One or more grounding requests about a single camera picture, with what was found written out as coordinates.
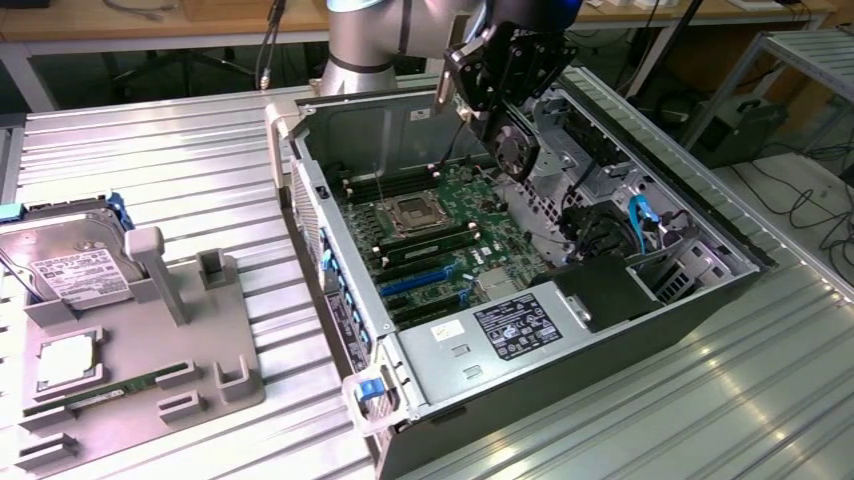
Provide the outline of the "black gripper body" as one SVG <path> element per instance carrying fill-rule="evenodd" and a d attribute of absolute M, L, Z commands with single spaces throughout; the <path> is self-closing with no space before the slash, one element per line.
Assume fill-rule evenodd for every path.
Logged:
<path fill-rule="evenodd" d="M 486 2 L 486 43 L 510 42 L 534 36 L 553 43 L 566 42 L 566 31 L 577 20 L 578 0 L 498 0 Z"/>

